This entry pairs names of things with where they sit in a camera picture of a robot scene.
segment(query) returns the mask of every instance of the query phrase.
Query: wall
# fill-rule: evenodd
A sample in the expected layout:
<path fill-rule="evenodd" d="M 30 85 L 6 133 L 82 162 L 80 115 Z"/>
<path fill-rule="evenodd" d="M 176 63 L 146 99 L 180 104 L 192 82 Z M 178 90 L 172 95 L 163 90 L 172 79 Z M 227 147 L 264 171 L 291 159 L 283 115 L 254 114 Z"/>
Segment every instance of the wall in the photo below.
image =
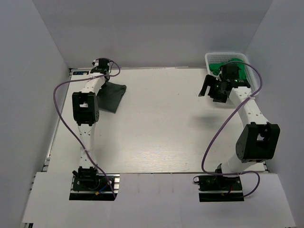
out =
<path fill-rule="evenodd" d="M 200 67 L 244 52 L 272 0 L 33 0 L 69 67 Z"/>
<path fill-rule="evenodd" d="M 1 0 L 0 31 L 0 221 L 17 228 L 57 119 L 52 91 L 68 68 L 32 1 Z"/>
<path fill-rule="evenodd" d="M 297 227 L 304 227 L 304 1 L 274 0 L 246 55 L 260 71 L 258 105 L 281 134 L 273 160 Z"/>

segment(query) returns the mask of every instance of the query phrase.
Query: purple hose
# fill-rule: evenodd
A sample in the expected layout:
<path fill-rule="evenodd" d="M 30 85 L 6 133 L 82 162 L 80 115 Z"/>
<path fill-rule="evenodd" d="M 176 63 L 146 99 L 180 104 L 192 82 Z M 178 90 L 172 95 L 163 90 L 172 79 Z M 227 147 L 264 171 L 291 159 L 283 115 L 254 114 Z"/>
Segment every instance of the purple hose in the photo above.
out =
<path fill-rule="evenodd" d="M 119 67 L 114 61 L 112 61 L 112 62 L 118 67 L 118 73 L 117 73 L 117 74 L 115 74 L 115 75 L 109 75 L 109 74 L 107 74 L 107 75 L 98 75 L 98 76 L 96 76 L 96 77 L 94 77 L 94 78 L 100 78 L 100 77 L 104 77 L 104 76 L 115 77 L 115 76 L 119 75 L 119 74 L 120 74 L 120 67 Z M 67 84 L 67 83 L 71 83 L 71 82 L 82 82 L 82 81 L 88 81 L 88 80 L 92 80 L 92 78 L 89 77 L 89 78 L 84 78 L 84 79 L 70 80 L 70 81 L 62 82 L 62 83 L 60 83 L 59 85 L 57 85 L 56 88 L 54 89 L 54 92 L 53 92 L 54 105 L 55 105 L 56 112 L 57 112 L 57 114 L 58 114 L 60 120 L 61 120 L 62 123 L 64 124 L 64 126 L 72 133 L 72 135 L 73 135 L 73 136 L 77 139 L 77 141 L 80 143 L 80 145 L 81 145 L 82 148 L 84 149 L 84 151 L 85 151 L 85 153 L 86 153 L 88 159 L 90 160 L 90 162 L 91 162 L 97 169 L 99 169 L 99 170 L 103 173 L 103 175 L 104 175 L 106 181 L 108 182 L 108 185 L 110 186 L 110 189 L 111 189 L 111 191 L 112 191 L 112 193 L 113 193 L 113 196 L 114 196 L 114 199 L 115 199 L 116 196 L 115 196 L 115 193 L 114 193 L 114 189 L 113 189 L 112 185 L 110 184 L 110 180 L 109 180 L 109 178 L 107 177 L 106 173 L 105 173 L 105 172 L 104 172 L 104 171 L 103 171 L 103 170 L 102 170 L 102 169 L 93 161 L 93 159 L 92 159 L 91 156 L 89 155 L 88 151 L 86 150 L 85 145 L 81 142 L 80 138 L 79 138 L 79 137 L 73 132 L 73 130 L 67 125 L 67 123 L 65 122 L 65 120 L 63 119 L 63 117 L 62 117 L 62 115 L 61 115 L 61 113 L 60 113 L 60 110 L 59 110 L 59 108 L 58 108 L 57 101 L 56 101 L 56 91 L 57 91 L 57 89 L 58 89 L 59 87 L 61 87 L 62 85 Z"/>
<path fill-rule="evenodd" d="M 243 197 L 246 197 L 246 196 L 249 196 L 252 193 L 254 193 L 257 190 L 257 188 L 258 188 L 258 186 L 260 184 L 260 175 L 258 174 L 258 172 L 256 172 L 256 171 L 244 171 L 242 173 L 215 173 L 215 172 L 206 171 L 205 168 L 204 168 L 204 164 L 205 164 L 205 160 L 206 160 L 206 157 L 208 155 L 208 152 L 209 152 L 211 146 L 213 145 L 214 141 L 218 137 L 218 135 L 221 133 L 221 131 L 226 126 L 226 124 L 229 122 L 229 120 L 231 120 L 231 118 L 238 112 L 238 110 L 246 102 L 248 102 L 251 97 L 254 97 L 262 89 L 262 85 L 263 85 L 262 76 L 261 76 L 261 74 L 259 73 L 259 71 L 255 67 L 253 67 L 252 65 L 250 65 L 248 63 L 244 63 L 244 62 L 241 62 L 241 61 L 231 61 L 231 62 L 228 62 L 226 64 L 230 64 L 230 63 L 242 63 L 242 64 L 245 64 L 245 65 L 249 66 L 250 68 L 252 68 L 257 73 L 257 75 L 258 75 L 258 77 L 260 79 L 260 87 L 251 96 L 247 97 L 242 103 L 239 104 L 239 106 L 233 111 L 233 113 L 227 118 L 227 120 L 223 123 L 223 125 L 216 132 L 216 134 L 214 135 L 214 137 L 212 138 L 211 142 L 209 143 L 209 145 L 208 145 L 208 147 L 206 149 L 206 152 L 204 154 L 203 160 L 201 162 L 201 169 L 203 170 L 203 172 L 205 172 L 207 174 L 210 174 L 210 175 L 214 175 L 214 176 L 235 176 L 235 175 L 242 175 L 242 174 L 246 174 L 246 173 L 255 173 L 257 175 L 256 186 L 254 187 L 254 189 L 251 192 L 249 192 L 248 194 L 246 194 L 246 195 L 243 196 Z"/>

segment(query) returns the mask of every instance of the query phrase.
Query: purple cable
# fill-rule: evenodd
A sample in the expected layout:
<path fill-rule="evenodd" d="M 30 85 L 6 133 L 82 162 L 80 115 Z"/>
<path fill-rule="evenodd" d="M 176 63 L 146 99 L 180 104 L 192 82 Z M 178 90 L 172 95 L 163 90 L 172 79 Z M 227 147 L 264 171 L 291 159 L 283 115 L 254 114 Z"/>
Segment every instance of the purple cable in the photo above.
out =
<path fill-rule="evenodd" d="M 225 63 L 224 65 L 230 64 L 230 63 L 242 63 L 242 64 L 245 64 L 245 65 L 249 66 L 250 68 L 252 68 L 257 73 L 257 75 L 258 75 L 258 77 L 260 79 L 260 87 L 251 96 L 247 97 L 242 103 L 239 104 L 239 106 L 233 111 L 233 113 L 227 118 L 227 120 L 223 123 L 223 125 L 216 132 L 216 134 L 214 135 L 214 137 L 212 138 L 211 142 L 209 143 L 209 145 L 208 145 L 208 147 L 206 149 L 206 152 L 204 154 L 203 160 L 201 162 L 201 169 L 203 170 L 203 172 L 205 172 L 207 174 L 210 174 L 210 175 L 214 175 L 214 176 L 235 176 L 235 175 L 242 175 L 242 174 L 246 174 L 246 173 L 255 173 L 257 175 L 257 184 L 256 184 L 256 186 L 254 187 L 254 189 L 251 192 L 249 192 L 248 194 L 246 194 L 246 195 L 243 196 L 243 197 L 246 197 L 246 196 L 249 196 L 252 193 L 254 193 L 257 190 L 257 188 L 258 188 L 258 186 L 260 184 L 260 175 L 258 174 L 258 172 L 256 172 L 256 171 L 244 171 L 242 173 L 215 173 L 215 172 L 206 171 L 205 168 L 204 168 L 204 164 L 205 164 L 205 160 L 206 160 L 206 157 L 208 155 L 208 152 L 209 152 L 211 146 L 213 145 L 214 141 L 218 137 L 218 135 L 221 133 L 221 131 L 223 130 L 223 128 L 226 126 L 226 124 L 231 120 L 231 118 L 235 115 L 235 113 L 237 113 L 238 110 L 246 102 L 248 102 L 250 100 L 250 98 L 254 97 L 262 89 L 262 85 L 263 85 L 262 76 L 261 76 L 261 74 L 259 73 L 259 71 L 255 67 L 253 67 L 252 65 L 250 65 L 248 63 L 244 63 L 244 62 L 241 62 L 241 61 L 231 61 L 231 62 Z"/>
<path fill-rule="evenodd" d="M 104 76 L 115 77 L 115 76 L 119 75 L 119 74 L 120 74 L 120 67 L 119 67 L 118 64 L 115 63 L 114 61 L 112 61 L 112 62 L 113 62 L 113 63 L 117 66 L 117 68 L 118 68 L 118 73 L 117 73 L 117 74 L 115 74 L 115 75 L 109 75 L 109 74 L 107 74 L 107 75 L 98 75 L 98 76 L 96 76 L 96 77 L 94 77 L 94 78 L 100 78 L 100 77 L 104 77 Z M 62 85 L 67 84 L 67 83 L 71 83 L 71 82 L 82 82 L 82 81 L 87 81 L 87 80 L 92 80 L 92 79 L 93 79 L 93 78 L 89 77 L 89 78 L 77 79 L 77 80 L 70 80 L 70 81 L 66 81 L 66 82 L 60 83 L 60 84 L 57 85 L 56 88 L 54 89 L 54 92 L 53 92 L 53 100 L 54 100 L 55 109 L 56 109 L 56 112 L 57 112 L 57 114 L 58 114 L 58 116 L 59 116 L 59 119 L 62 121 L 62 123 L 64 124 L 64 126 L 72 133 L 72 135 L 77 139 L 77 141 L 80 143 L 80 145 L 81 145 L 82 148 L 84 149 L 84 151 L 85 151 L 85 153 L 86 153 L 88 159 L 90 160 L 90 162 L 91 162 L 97 169 L 99 169 L 99 170 L 103 173 L 103 175 L 104 175 L 106 181 L 108 182 L 108 185 L 110 186 L 110 189 L 111 189 L 111 191 L 112 191 L 112 193 L 113 193 L 113 196 L 114 196 L 114 199 L 115 199 L 116 196 L 115 196 L 115 193 L 114 193 L 114 189 L 113 189 L 112 185 L 110 184 L 110 180 L 109 180 L 109 178 L 107 177 L 106 173 L 105 173 L 105 172 L 104 172 L 104 171 L 103 171 L 103 170 L 102 170 L 102 169 L 93 161 L 93 159 L 92 159 L 91 156 L 89 155 L 88 151 L 86 150 L 85 145 L 82 143 L 82 141 L 80 140 L 80 138 L 79 138 L 79 137 L 73 132 L 73 130 L 67 125 L 67 123 L 65 122 L 65 120 L 63 119 L 63 117 L 62 117 L 62 115 L 61 115 L 61 113 L 60 113 L 60 110 L 59 110 L 59 108 L 58 108 L 57 101 L 56 101 L 56 91 L 57 91 L 57 89 L 58 89 L 59 87 L 61 87 Z"/>

